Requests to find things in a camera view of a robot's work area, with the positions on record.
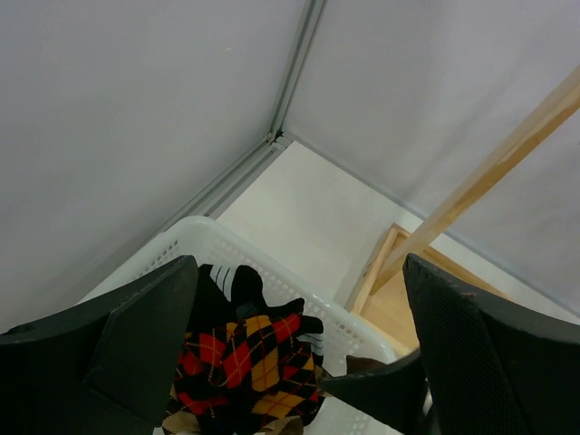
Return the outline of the brown striped sock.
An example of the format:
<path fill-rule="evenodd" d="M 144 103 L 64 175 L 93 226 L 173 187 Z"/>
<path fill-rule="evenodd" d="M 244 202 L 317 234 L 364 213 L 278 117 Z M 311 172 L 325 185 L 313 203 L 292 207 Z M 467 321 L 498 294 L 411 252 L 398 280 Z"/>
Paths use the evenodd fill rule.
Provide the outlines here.
<path fill-rule="evenodd" d="M 359 372 L 370 372 L 379 370 L 386 366 L 385 362 L 373 358 L 358 357 L 353 355 L 346 356 L 346 374 L 356 374 Z M 333 379 L 334 377 L 323 367 L 316 367 L 314 370 L 316 385 L 321 388 L 322 382 Z"/>

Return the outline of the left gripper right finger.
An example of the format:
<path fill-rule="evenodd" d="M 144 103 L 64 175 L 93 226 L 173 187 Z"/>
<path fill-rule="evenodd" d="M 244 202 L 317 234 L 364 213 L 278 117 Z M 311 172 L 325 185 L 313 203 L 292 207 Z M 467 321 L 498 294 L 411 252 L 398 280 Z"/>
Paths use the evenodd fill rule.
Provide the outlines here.
<path fill-rule="evenodd" d="M 576 434 L 579 328 L 493 295 L 420 256 L 403 277 L 418 348 L 384 368 L 322 382 L 324 392 L 392 425 L 393 392 L 423 398 L 417 434 Z"/>

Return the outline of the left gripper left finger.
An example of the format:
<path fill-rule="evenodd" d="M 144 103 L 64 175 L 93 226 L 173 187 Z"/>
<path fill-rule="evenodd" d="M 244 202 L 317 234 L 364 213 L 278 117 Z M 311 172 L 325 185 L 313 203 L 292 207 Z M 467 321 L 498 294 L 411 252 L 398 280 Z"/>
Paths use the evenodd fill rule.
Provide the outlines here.
<path fill-rule="evenodd" d="M 193 256 L 1 336 L 4 434 L 151 434 L 198 282 Z"/>

